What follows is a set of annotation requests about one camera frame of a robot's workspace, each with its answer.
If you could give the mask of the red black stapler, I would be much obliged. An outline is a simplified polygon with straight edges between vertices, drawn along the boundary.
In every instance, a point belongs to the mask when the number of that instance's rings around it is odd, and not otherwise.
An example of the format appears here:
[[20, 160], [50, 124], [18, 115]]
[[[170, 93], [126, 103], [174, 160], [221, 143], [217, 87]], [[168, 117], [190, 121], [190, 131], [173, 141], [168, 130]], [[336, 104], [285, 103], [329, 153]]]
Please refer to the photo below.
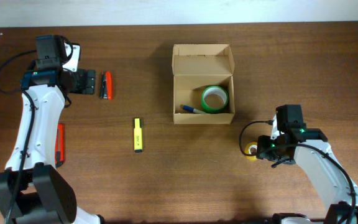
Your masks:
[[113, 98], [112, 73], [109, 71], [105, 71], [102, 74], [99, 97], [102, 100], [111, 100]]

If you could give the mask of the yellow clear tape roll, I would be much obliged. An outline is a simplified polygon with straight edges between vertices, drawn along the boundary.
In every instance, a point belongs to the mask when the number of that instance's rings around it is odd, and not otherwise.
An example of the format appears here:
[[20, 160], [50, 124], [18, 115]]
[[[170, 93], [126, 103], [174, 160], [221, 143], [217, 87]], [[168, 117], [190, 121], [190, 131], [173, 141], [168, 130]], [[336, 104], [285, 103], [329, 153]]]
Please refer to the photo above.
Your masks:
[[257, 152], [257, 143], [250, 142], [246, 145], [246, 153], [248, 154], [247, 159], [250, 161], [256, 161], [257, 158], [255, 153]]

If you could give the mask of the green tape roll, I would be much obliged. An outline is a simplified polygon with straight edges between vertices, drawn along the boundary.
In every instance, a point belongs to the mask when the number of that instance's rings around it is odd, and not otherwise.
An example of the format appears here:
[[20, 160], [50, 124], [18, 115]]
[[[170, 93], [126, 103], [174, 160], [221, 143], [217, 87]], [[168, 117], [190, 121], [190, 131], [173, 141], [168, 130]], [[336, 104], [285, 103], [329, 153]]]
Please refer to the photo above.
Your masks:
[[201, 105], [207, 113], [220, 113], [229, 103], [227, 91], [220, 86], [207, 87], [201, 97]]

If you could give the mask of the cardboard box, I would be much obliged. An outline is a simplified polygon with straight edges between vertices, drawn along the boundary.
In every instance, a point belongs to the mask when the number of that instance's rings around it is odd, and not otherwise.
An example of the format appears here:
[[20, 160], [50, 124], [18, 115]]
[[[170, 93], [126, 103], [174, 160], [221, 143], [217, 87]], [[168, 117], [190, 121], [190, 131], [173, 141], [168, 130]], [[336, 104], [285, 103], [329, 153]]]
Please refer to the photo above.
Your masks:
[[[230, 124], [235, 115], [234, 57], [228, 44], [175, 44], [172, 53], [173, 122], [175, 124]], [[205, 111], [203, 91], [220, 86], [229, 103], [220, 113], [194, 114], [182, 105]]]

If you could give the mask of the blue white marker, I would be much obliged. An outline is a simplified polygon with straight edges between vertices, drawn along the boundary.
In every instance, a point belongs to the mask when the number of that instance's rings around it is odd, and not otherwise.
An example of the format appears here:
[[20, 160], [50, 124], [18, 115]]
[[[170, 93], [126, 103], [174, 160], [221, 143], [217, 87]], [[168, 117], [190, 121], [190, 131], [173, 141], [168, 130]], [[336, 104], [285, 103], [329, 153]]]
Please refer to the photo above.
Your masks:
[[196, 109], [196, 108], [191, 107], [191, 106], [182, 105], [182, 108], [183, 108], [185, 111], [188, 111], [188, 112], [190, 112], [190, 113], [194, 113], [194, 114], [206, 114], [205, 111]]

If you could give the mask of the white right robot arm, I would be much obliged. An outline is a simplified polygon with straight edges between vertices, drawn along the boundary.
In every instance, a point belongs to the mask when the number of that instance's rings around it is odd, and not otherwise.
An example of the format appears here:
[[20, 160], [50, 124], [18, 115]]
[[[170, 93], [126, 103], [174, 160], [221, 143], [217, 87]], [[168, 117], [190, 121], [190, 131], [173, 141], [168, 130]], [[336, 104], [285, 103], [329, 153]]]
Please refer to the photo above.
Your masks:
[[300, 105], [283, 105], [268, 122], [269, 136], [258, 138], [256, 158], [298, 165], [327, 211], [323, 223], [358, 223], [358, 185], [335, 158], [322, 130], [307, 128]]

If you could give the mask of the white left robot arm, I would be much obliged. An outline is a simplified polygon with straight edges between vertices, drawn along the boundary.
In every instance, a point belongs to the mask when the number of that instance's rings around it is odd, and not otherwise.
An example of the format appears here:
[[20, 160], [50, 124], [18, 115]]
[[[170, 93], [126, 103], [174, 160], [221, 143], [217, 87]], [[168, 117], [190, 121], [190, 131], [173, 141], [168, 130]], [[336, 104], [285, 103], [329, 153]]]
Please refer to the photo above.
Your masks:
[[37, 58], [20, 81], [22, 116], [14, 149], [0, 172], [0, 212], [5, 223], [104, 223], [81, 209], [58, 173], [58, 123], [70, 93], [95, 93], [94, 70], [78, 68], [81, 47], [62, 35], [35, 39]]

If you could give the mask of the yellow highlighter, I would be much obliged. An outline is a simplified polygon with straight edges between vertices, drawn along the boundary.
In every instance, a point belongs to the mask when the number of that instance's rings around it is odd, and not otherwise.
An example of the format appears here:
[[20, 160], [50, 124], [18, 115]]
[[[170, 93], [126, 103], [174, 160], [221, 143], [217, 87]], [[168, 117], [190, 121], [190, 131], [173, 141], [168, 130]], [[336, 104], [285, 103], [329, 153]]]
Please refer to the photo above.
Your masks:
[[140, 153], [143, 151], [142, 128], [140, 118], [134, 119], [134, 151]]

